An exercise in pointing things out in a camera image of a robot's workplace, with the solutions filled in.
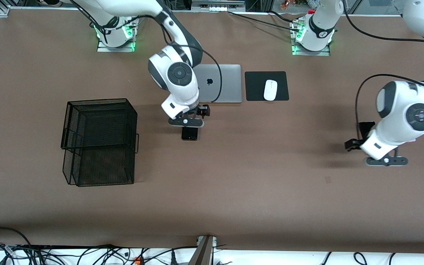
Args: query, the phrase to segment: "white mouse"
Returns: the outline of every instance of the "white mouse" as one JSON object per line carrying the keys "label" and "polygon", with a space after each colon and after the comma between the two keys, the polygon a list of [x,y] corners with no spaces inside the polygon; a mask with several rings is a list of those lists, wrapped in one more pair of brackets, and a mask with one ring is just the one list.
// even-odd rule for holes
{"label": "white mouse", "polygon": [[264,99],[273,101],[276,98],[277,92],[278,83],[274,80],[266,80],[266,85],[264,86]]}

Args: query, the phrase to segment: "silver laptop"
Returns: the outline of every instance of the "silver laptop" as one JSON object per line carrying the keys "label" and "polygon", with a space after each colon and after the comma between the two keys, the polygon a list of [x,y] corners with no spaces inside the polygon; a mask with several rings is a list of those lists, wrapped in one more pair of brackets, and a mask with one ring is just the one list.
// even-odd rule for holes
{"label": "silver laptop", "polygon": [[[222,70],[222,92],[217,103],[241,103],[242,82],[240,65],[220,65]],[[194,67],[199,84],[199,101],[211,102],[219,95],[220,75],[217,65],[200,64]]]}

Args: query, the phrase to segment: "brown table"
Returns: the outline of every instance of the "brown table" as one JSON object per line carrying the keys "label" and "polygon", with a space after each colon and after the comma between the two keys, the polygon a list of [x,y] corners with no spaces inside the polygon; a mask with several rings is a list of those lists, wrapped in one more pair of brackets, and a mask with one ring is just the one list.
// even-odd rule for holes
{"label": "brown table", "polygon": [[[79,12],[11,10],[0,19],[0,225],[33,244],[171,247],[210,233],[233,249],[424,252],[424,136],[400,149],[404,167],[367,167],[343,149],[362,80],[422,80],[424,44],[371,39],[342,18],[330,57],[297,57],[286,30],[227,13],[177,17],[222,64],[286,71],[290,100],[212,104],[200,140],[181,141],[146,67],[165,45],[155,22],[141,24],[134,53],[98,53]],[[418,37],[399,17],[354,21]],[[390,80],[364,87],[362,121],[377,120],[375,96]],[[67,185],[66,102],[124,97],[138,112],[137,183]]]}

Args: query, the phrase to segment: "wire mesh basket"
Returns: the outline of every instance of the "wire mesh basket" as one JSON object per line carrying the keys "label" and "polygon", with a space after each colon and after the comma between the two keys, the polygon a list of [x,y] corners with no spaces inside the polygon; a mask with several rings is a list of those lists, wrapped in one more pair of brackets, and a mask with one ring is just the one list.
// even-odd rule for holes
{"label": "wire mesh basket", "polygon": [[137,112],[127,99],[68,102],[61,148],[69,185],[133,184]]}

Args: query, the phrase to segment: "black smartphone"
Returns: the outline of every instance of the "black smartphone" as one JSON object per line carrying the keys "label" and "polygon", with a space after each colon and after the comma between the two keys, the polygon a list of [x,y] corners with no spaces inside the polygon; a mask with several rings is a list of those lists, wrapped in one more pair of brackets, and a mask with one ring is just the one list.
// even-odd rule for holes
{"label": "black smartphone", "polygon": [[195,127],[183,127],[181,133],[181,139],[184,141],[197,141],[198,128]]}

